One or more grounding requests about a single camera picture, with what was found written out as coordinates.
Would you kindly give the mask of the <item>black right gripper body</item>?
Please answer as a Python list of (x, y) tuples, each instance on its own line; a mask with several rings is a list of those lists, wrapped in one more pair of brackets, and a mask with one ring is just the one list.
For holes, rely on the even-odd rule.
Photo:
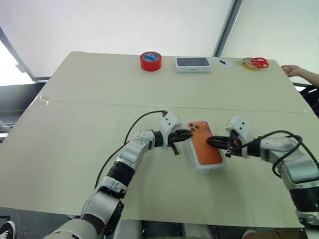
[(228, 142), (227, 142), (227, 152), (225, 153), (225, 156), (227, 158), (230, 158), (232, 155), (235, 156), (242, 156), (241, 149), (235, 150), (234, 148), (237, 148), (242, 145), (241, 140), (239, 139), (239, 134), (235, 131), (230, 132)]

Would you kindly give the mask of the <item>bystander bare hand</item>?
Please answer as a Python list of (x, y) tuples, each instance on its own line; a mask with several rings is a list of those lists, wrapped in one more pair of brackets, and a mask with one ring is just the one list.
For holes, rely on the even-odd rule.
[(299, 77), (302, 72), (302, 68), (296, 65), (283, 65), (281, 68), (288, 77)]

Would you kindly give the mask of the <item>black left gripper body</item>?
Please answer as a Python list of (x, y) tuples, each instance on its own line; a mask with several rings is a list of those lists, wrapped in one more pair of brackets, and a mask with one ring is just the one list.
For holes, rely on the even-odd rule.
[(168, 136), (168, 147), (173, 150), (174, 155), (179, 155), (179, 151), (177, 150), (175, 143), (181, 141), (181, 136), (180, 129), (170, 133)]

